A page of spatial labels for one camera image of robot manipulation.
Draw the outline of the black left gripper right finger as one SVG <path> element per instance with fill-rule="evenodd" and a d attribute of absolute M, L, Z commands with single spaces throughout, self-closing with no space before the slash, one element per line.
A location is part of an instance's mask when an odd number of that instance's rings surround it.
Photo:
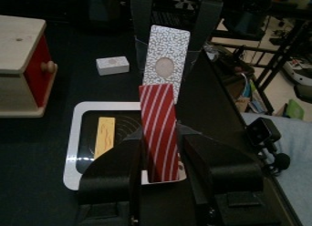
<path fill-rule="evenodd" d="M 221 141 L 179 125 L 183 166 L 198 226 L 281 226 L 266 201 L 257 162 Z"/>

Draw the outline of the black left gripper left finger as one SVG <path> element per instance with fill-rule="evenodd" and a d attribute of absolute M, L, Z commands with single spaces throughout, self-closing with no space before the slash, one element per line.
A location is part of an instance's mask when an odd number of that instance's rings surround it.
<path fill-rule="evenodd" d="M 90 164 L 77 188 L 75 226 L 139 226 L 142 130 Z"/>

